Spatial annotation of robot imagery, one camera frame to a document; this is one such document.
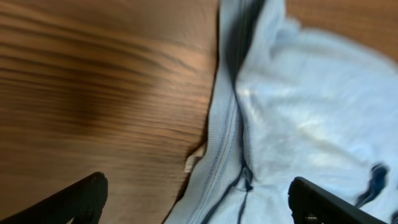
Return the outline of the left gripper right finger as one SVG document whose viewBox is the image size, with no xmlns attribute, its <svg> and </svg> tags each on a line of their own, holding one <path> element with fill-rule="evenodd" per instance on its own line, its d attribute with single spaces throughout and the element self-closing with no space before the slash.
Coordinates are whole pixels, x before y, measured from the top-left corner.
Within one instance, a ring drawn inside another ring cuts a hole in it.
<svg viewBox="0 0 398 224">
<path fill-rule="evenodd" d="M 303 177 L 289 187 L 295 224 L 386 224 Z"/>
</svg>

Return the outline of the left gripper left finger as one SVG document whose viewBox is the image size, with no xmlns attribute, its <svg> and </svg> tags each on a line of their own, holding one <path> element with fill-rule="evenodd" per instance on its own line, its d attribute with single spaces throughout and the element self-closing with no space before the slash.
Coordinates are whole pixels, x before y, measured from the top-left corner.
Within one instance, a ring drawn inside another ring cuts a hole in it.
<svg viewBox="0 0 398 224">
<path fill-rule="evenodd" d="M 94 172 L 37 204 L 1 220 L 1 224 L 98 224 L 107 198 L 108 180 L 102 172 Z"/>
</svg>

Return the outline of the light blue printed t-shirt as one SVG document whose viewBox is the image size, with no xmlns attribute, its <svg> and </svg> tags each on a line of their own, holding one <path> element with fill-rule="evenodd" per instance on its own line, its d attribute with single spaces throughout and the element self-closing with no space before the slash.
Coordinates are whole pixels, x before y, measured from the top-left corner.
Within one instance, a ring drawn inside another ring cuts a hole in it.
<svg viewBox="0 0 398 224">
<path fill-rule="evenodd" d="M 397 221 L 397 64 L 303 29 L 283 1 L 221 1 L 205 155 L 167 223 L 292 223 L 300 176 Z"/>
</svg>

